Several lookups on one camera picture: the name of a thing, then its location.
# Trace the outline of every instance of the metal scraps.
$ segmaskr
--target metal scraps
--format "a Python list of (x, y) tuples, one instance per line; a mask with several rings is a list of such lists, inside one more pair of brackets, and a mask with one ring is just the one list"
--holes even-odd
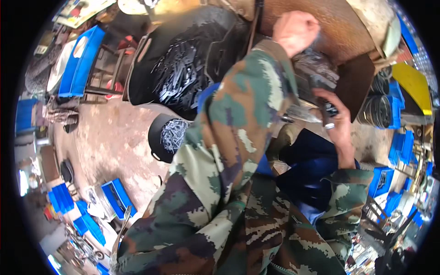
[(183, 142), (183, 136), (190, 126), (185, 120), (175, 118), (168, 121), (161, 132), (161, 144), (170, 153), (175, 154)]
[(212, 42), (226, 34), (220, 24), (194, 24), (172, 39), (168, 51), (154, 65), (154, 91), (159, 101), (178, 110), (189, 111), (198, 106), (198, 93), (212, 84), (204, 74), (206, 55)]

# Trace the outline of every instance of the yellow board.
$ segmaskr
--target yellow board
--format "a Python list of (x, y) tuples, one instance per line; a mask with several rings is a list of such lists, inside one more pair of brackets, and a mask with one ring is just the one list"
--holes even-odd
[(392, 77), (410, 94), (425, 116), (433, 114), (426, 77), (408, 64), (392, 67)]

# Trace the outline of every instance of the camouflage sleeve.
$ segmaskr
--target camouflage sleeve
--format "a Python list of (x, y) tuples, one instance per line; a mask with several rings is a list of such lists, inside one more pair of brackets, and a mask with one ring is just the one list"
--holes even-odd
[(373, 175), (373, 171), (341, 169), (326, 178), (331, 182), (333, 193), (326, 213), (316, 223), (316, 229), (342, 265), (350, 255), (350, 233), (357, 231)]
[(118, 258), (180, 243), (211, 222), (257, 169), (289, 91), (296, 91), (293, 69), (277, 43), (264, 40), (236, 63), (186, 131), (166, 181), (127, 231)]

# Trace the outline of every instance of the dirty floor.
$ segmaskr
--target dirty floor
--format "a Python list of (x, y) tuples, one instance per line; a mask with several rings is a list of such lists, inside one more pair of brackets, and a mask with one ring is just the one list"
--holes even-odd
[[(61, 125), (54, 125), (54, 145), (58, 160), (69, 158), (75, 171), (75, 185), (82, 197), (90, 185), (101, 185), (120, 178), (125, 190), (142, 216), (168, 170), (168, 164), (151, 156), (148, 129), (157, 112), (132, 106), (121, 99), (107, 104), (81, 105), (78, 128), (66, 134)], [(318, 123), (296, 121), (299, 131), (307, 128), (328, 139)], [(281, 125), (275, 130), (277, 135)], [(355, 122), (352, 142), (359, 162), (376, 162), (389, 166), (388, 152), (393, 130), (379, 130)], [(391, 190), (399, 190), (406, 177), (395, 173)]]

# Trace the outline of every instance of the black tire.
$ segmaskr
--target black tire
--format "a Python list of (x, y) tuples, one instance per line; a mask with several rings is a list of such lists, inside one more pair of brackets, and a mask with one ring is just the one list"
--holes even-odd
[(95, 256), (96, 258), (98, 258), (98, 260), (104, 260), (104, 253), (102, 253), (101, 251), (96, 251)]

